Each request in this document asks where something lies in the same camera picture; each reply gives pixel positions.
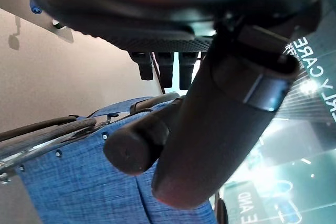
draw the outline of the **blue stroller seat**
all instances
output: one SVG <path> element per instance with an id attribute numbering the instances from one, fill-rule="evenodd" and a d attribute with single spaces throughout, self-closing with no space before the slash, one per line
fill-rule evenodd
<path id="1" fill-rule="evenodd" d="M 130 112 L 131 105 L 145 99 L 148 98 L 108 106 L 91 118 Z M 176 210 L 158 202 L 151 192 L 156 163 L 140 176 L 129 176 L 106 159 L 102 149 L 107 136 L 148 113 L 140 112 L 116 122 L 108 120 L 85 137 L 54 143 L 47 153 L 16 162 L 16 172 L 43 223 L 217 223 L 209 202 L 194 210 Z"/>

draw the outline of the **screw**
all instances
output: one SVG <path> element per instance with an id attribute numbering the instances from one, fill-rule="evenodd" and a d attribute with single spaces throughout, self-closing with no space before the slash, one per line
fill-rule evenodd
<path id="1" fill-rule="evenodd" d="M 56 157 L 62 157 L 62 152 L 60 150 L 57 150 L 55 155 Z"/>

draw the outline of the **store sign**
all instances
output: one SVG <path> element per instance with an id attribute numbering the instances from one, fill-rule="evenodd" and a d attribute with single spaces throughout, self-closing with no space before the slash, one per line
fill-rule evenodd
<path id="1" fill-rule="evenodd" d="M 315 79 L 320 86 L 320 94 L 336 122 L 336 89 L 332 81 L 319 64 L 317 56 L 305 37 L 294 41 L 286 46 L 285 52 L 295 56 L 300 61 L 301 68 L 305 68 L 311 79 Z"/>

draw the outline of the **black rubber tire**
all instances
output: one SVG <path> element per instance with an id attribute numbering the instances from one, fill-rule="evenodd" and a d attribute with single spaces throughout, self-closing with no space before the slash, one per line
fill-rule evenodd
<path id="1" fill-rule="evenodd" d="M 22 136 L 30 132 L 34 132 L 34 131 L 38 131 L 38 130 L 41 130 L 47 127 L 51 127 L 54 125 L 61 125 L 65 123 L 74 122 L 75 120 L 76 120 L 75 116 L 65 116 L 63 118 L 55 118 L 55 119 L 23 126 L 20 128 L 16 128 L 14 130 L 0 133 L 0 142 L 8 140 L 10 138 L 17 137 L 17 136 Z"/>
<path id="2" fill-rule="evenodd" d="M 52 129 L 48 132 L 3 141 L 0 143 L 0 159 L 4 159 L 28 148 L 34 147 L 42 143 L 46 143 L 50 140 L 64 136 L 66 134 L 70 134 L 77 130 L 92 127 L 96 124 L 96 122 L 97 121 L 94 118 L 84 119 L 81 121 L 71 122 L 58 126 L 56 129 Z"/>

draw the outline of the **light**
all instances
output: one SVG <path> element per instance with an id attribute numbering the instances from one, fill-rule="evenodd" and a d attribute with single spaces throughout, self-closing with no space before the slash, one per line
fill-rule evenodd
<path id="1" fill-rule="evenodd" d="M 300 85 L 300 91 L 305 95 L 314 94 L 318 89 L 319 85 L 313 80 L 305 81 Z"/>
<path id="2" fill-rule="evenodd" d="M 302 161 L 302 162 L 305 162 L 305 163 L 308 164 L 308 165 L 311 164 L 311 162 L 310 162 L 308 159 L 305 159 L 305 158 L 301 159 L 301 161 Z"/>
<path id="3" fill-rule="evenodd" d="M 289 121 L 289 118 L 274 118 L 274 120 Z"/>

